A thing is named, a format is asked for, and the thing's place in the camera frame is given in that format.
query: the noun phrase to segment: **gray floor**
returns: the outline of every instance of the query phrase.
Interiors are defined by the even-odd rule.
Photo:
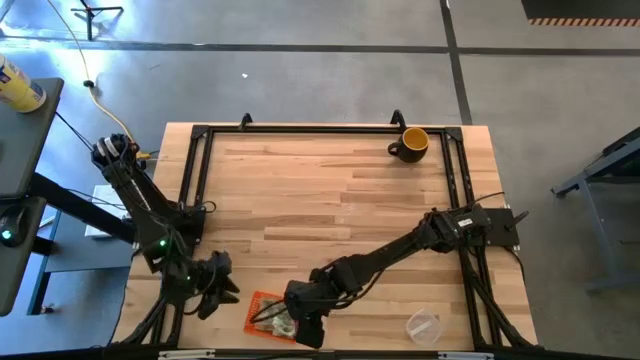
[[[241,0],[122,3],[96,18],[98,39],[159,43],[444,46],[437,0]],[[82,21],[58,1],[84,36]],[[640,48],[640,28],[527,25],[518,0],[450,0],[458,44],[467,47]],[[8,36],[68,38],[44,1],[16,0],[0,29]],[[5,42],[2,53],[32,77],[65,79],[59,111],[92,141],[118,128],[90,101],[77,52],[54,42]],[[254,120],[460,124],[446,54],[87,51],[102,101],[144,149],[160,146],[168,121]],[[490,126],[503,187],[515,210],[536,331],[546,347],[637,357],[638,289],[589,296],[603,267],[576,194],[551,186],[603,146],[638,126],[637,57],[462,56],[474,124]],[[66,187],[104,183],[82,145],[56,121],[38,165]],[[59,274],[45,303],[62,311],[26,317],[39,259],[30,260],[13,313],[0,319],[0,354],[104,345],[117,321],[126,269]]]

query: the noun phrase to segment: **wooden table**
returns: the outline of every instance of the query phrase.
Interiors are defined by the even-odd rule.
[[[169,123],[165,131],[154,181],[172,200],[178,198],[192,125]],[[465,126],[463,134],[476,197],[501,191],[488,128]],[[397,135],[367,134],[216,134],[205,200],[215,201],[218,210],[207,216],[195,258],[227,250],[233,261],[231,277],[241,289],[240,303],[222,305],[205,321],[185,316],[179,346],[304,348],[243,332],[254,291],[282,294],[289,280],[308,279],[312,268],[369,252],[410,231],[432,207],[450,207],[439,138],[430,137],[427,155],[413,165],[387,154],[387,145],[396,139]],[[455,157],[453,162],[459,175]],[[194,174],[189,199],[196,181]],[[464,201],[461,187],[459,192]],[[482,204],[500,207],[504,199],[493,197]],[[535,343],[518,263],[502,248],[489,248],[487,260],[497,303]],[[151,275],[137,258],[114,340],[131,333],[159,288],[157,274]],[[479,299],[478,303],[483,335],[490,339],[486,313]],[[331,313],[324,347],[419,349],[406,334],[405,323],[423,308],[444,327],[433,349],[472,349],[456,253],[423,251],[391,267],[366,297]]]

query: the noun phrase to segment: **clear plastic container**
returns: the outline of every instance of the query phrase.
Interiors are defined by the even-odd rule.
[[[440,321],[428,310],[422,309],[407,321],[407,334],[411,340],[421,346],[431,346],[442,334]]]

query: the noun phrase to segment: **spray can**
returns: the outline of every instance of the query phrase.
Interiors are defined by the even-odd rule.
[[[36,110],[47,99],[47,93],[0,54],[0,101],[15,111],[27,113]]]

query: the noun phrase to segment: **black mug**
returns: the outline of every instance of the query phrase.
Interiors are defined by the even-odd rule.
[[[408,128],[398,141],[391,143],[387,150],[407,163],[420,161],[429,147],[429,135],[420,128]]]

